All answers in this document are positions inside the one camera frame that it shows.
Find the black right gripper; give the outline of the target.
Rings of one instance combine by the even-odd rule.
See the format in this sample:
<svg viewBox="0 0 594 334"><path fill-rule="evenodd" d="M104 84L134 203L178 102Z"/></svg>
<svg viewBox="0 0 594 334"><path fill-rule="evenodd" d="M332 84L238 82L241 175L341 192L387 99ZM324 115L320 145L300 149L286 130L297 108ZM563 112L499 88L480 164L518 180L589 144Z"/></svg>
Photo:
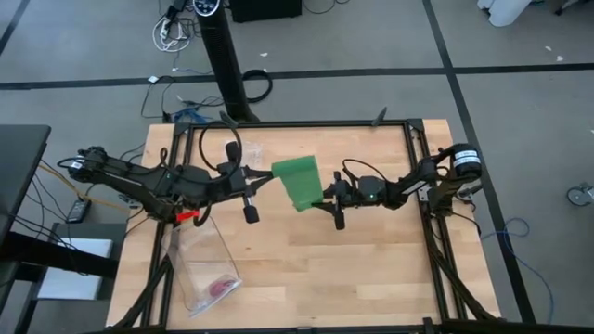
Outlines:
<svg viewBox="0 0 594 334"><path fill-rule="evenodd" d="M333 173L334 183L330 184L324 191L324 196L332 196L333 202L314 202L313 208L328 212L333 216L335 228L344 230L345 221L343 209L355 206L355 192L358 178L351 172L347 172L347 179L342 179L338 171Z"/></svg>

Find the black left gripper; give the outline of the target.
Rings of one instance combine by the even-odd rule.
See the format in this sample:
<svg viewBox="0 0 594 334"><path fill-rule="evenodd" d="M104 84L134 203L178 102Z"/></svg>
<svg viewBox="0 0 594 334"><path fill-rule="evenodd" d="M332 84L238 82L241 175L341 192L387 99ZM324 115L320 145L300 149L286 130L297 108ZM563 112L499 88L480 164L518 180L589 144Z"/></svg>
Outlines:
<svg viewBox="0 0 594 334"><path fill-rule="evenodd" d="M216 171L221 176L226 176L226 180L223 181L223 193L232 199L242 197L245 221L248 224L258 223L259 213L253 204L253 197L260 187L274 179L274 175L271 171L254 170L249 166L242 169L240 167L241 149L237 141L227 143L225 149L227 161L216 166ZM246 178L259 179L254 179L248 184Z"/></svg>

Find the small clear zip bag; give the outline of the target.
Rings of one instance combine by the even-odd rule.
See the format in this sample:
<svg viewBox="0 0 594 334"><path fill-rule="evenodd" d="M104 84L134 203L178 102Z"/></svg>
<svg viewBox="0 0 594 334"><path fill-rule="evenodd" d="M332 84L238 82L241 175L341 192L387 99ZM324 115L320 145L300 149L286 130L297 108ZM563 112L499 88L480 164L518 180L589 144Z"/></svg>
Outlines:
<svg viewBox="0 0 594 334"><path fill-rule="evenodd" d="M239 154L239 142L227 140L223 145L222 159L224 161L235 161ZM241 143L240 166L260 169L263 167L264 149L261 144L253 142Z"/></svg>

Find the green elastic bandage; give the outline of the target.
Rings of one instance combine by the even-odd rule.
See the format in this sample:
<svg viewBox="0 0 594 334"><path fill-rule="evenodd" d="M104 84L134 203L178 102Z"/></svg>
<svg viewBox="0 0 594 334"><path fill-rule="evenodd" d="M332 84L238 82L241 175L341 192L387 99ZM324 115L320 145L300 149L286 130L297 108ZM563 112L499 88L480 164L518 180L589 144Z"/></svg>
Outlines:
<svg viewBox="0 0 594 334"><path fill-rule="evenodd" d="M323 189L313 155L277 161L271 165L271 172L283 184L293 207L302 212L323 199Z"/></svg>

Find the red rolled bandage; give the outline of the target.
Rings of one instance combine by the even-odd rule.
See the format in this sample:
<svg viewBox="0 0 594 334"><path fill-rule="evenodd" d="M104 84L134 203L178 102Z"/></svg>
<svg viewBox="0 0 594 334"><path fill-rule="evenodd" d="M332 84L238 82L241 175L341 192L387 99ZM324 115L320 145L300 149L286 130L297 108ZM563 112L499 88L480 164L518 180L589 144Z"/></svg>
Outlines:
<svg viewBox="0 0 594 334"><path fill-rule="evenodd" d="M234 277L220 277L216 279L208 288L209 294L213 298L226 295L233 290L239 282Z"/></svg>

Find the clear plastic container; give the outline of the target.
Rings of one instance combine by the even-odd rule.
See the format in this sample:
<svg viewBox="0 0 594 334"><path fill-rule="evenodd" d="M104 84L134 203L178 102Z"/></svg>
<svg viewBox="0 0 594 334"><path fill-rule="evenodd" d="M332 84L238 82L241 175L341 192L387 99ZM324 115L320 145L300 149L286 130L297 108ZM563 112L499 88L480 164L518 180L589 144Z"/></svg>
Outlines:
<svg viewBox="0 0 594 334"><path fill-rule="evenodd" d="M212 217L200 227L183 223L173 228L162 238L161 244L174 269L190 318L213 308L242 285L236 263ZM226 295L211 297L209 286L223 276L234 277L239 283Z"/></svg>

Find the black tower fan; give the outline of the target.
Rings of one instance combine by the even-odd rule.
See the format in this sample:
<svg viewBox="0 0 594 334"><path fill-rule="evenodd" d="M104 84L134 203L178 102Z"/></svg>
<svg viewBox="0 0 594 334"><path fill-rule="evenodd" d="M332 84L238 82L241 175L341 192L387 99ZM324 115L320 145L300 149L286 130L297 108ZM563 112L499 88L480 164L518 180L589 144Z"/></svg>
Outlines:
<svg viewBox="0 0 594 334"><path fill-rule="evenodd" d="M223 0L191 0L191 3L226 113L237 122L259 122L247 100Z"/></svg>

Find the black box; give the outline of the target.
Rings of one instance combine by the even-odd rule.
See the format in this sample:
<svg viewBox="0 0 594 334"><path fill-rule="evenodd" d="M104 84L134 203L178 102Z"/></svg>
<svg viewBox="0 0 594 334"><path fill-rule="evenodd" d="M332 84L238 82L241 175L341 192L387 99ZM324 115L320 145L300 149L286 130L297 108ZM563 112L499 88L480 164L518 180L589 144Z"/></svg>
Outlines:
<svg viewBox="0 0 594 334"><path fill-rule="evenodd" d="M232 19L237 23L301 16L303 0L229 0Z"/></svg>

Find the black desk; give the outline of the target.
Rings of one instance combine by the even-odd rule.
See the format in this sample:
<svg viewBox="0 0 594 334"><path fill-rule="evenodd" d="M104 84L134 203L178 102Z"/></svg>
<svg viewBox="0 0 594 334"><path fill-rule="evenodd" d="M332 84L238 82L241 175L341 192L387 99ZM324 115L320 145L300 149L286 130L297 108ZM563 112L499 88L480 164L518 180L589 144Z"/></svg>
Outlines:
<svg viewBox="0 0 594 334"><path fill-rule="evenodd" d="M0 124L0 267L27 263L114 278L116 260L11 230L50 132L47 125Z"/></svg>

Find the loose caster wheel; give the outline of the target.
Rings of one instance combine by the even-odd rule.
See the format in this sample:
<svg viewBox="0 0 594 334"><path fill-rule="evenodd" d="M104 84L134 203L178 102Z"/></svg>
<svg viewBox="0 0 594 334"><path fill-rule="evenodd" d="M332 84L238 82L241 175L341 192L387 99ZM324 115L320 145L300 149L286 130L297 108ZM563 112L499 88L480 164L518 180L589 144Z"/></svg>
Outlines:
<svg viewBox="0 0 594 334"><path fill-rule="evenodd" d="M567 190L566 198L577 207L594 204L594 186L588 183L572 186Z"/></svg>

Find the black aluminium table frame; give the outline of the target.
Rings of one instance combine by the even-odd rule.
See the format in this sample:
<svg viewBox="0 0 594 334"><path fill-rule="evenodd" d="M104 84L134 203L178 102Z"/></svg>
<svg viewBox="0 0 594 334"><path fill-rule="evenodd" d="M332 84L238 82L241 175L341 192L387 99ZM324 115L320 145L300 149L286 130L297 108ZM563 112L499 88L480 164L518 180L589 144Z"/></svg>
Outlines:
<svg viewBox="0 0 594 334"><path fill-rule="evenodd" d="M254 122L239 125L243 142L261 148L252 168L273 161L316 155L323 182L355 157L378 166L390 178L411 170L421 155L453 144L446 120ZM240 199L213 205L212 216L238 265L243 285L202 315L190 318L179 283L162 281L150 299L148 324L166 334L483 334L491 323L441 320L458 315L452 285L433 272L416 197L398 211L376 207L345 211L347 227L337 231L320 210L298 213L280 181L258 190L261 221L248 225ZM446 218L454 263L462 282L492 315L496 296L475 227ZM145 221L124 239L106 326L120 321L148 281L158 232ZM495 334L594 334L594 328L502 321Z"/></svg>

